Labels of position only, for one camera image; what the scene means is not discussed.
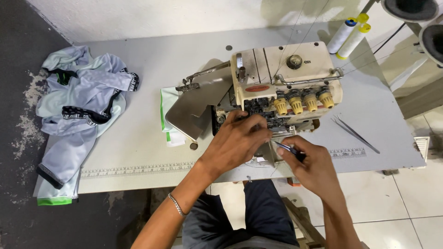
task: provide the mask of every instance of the green fabric trim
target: green fabric trim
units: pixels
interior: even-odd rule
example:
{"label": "green fabric trim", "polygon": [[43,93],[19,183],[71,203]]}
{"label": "green fabric trim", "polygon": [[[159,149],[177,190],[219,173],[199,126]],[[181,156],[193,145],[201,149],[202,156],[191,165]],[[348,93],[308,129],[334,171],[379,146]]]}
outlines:
{"label": "green fabric trim", "polygon": [[162,121],[162,130],[165,129],[165,121],[163,120],[163,95],[162,90],[160,90],[160,115],[161,115],[161,121]]}
{"label": "green fabric trim", "polygon": [[66,196],[37,198],[37,206],[55,206],[55,205],[66,205],[71,203],[72,203],[72,198]]}

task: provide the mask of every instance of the thread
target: thread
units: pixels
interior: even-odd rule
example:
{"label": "thread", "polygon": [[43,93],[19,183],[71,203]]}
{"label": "thread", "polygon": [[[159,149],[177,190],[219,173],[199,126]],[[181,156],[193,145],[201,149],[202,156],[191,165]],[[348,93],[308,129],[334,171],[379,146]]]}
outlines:
{"label": "thread", "polygon": [[345,20],[345,22],[340,26],[335,35],[332,37],[331,41],[326,46],[330,54],[337,53],[337,51],[351,34],[356,24],[357,18],[350,17]]}
{"label": "thread", "polygon": [[363,40],[366,33],[371,30],[371,25],[364,23],[348,37],[343,46],[336,53],[337,58],[346,59],[354,51],[357,45]]}

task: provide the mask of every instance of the fabric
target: fabric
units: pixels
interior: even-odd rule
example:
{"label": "fabric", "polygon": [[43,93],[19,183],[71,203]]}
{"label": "fabric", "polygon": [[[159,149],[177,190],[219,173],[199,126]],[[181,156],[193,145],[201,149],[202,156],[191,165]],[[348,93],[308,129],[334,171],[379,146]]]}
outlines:
{"label": "fabric", "polygon": [[36,113],[42,131],[62,138],[37,168],[46,181],[39,179],[35,193],[39,205],[66,204],[77,198],[80,166],[95,139],[124,112],[125,91],[136,91],[139,77],[115,55],[93,59],[87,46],[54,52],[42,67],[52,75]]}
{"label": "fabric", "polygon": [[246,229],[233,230],[220,196],[203,193],[183,223],[185,249],[299,249],[288,211],[270,179],[245,185]]}
{"label": "fabric", "polygon": [[174,147],[185,144],[186,137],[166,121],[166,113],[171,109],[174,103],[179,99],[179,93],[175,87],[166,87],[160,89],[160,116],[162,123],[162,132],[166,133],[166,145]]}

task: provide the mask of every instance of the white tile floor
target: white tile floor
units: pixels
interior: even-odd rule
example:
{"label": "white tile floor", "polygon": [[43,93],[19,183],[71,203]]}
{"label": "white tile floor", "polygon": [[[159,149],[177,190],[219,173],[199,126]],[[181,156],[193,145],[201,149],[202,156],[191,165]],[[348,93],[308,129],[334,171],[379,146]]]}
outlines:
{"label": "white tile floor", "polygon": [[[414,136],[443,133],[443,107],[408,125]],[[443,160],[428,160],[421,169],[400,169],[395,176],[376,171],[338,175],[354,228],[371,249],[443,249],[442,177]],[[308,208],[312,224],[324,235],[320,198],[304,187],[291,187],[286,179],[273,182],[281,196]],[[243,184],[213,183],[210,193],[220,195],[233,228],[244,228]]]}

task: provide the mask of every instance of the concrete floor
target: concrete floor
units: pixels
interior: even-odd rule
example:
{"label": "concrete floor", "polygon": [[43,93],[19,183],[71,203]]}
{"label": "concrete floor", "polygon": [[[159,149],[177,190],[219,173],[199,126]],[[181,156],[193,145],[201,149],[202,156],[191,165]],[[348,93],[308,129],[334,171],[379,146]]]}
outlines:
{"label": "concrete floor", "polygon": [[35,115],[45,91],[40,67],[48,54],[70,44],[25,0],[2,2],[0,30],[0,249],[129,248],[149,216],[150,191],[37,206],[35,167],[47,142]]}

